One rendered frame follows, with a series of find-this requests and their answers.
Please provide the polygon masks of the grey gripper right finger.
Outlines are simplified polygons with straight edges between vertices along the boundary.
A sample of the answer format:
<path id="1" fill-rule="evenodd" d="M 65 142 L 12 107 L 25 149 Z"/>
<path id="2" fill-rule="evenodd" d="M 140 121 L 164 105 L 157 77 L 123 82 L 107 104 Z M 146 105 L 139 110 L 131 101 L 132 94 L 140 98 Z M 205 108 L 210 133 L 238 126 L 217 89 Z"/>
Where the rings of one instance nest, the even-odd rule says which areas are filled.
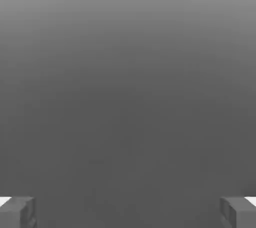
<path id="1" fill-rule="evenodd" d="M 256 196 L 221 197 L 223 228 L 256 228 Z"/>

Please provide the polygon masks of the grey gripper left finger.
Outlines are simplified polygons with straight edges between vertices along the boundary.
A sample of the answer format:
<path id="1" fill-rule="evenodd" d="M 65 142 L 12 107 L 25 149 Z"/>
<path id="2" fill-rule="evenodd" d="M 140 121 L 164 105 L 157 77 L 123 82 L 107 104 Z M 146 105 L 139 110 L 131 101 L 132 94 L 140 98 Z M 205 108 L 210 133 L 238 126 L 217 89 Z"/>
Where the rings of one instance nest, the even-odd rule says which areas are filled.
<path id="1" fill-rule="evenodd" d="M 0 228 L 38 228 L 36 198 L 0 196 Z"/>

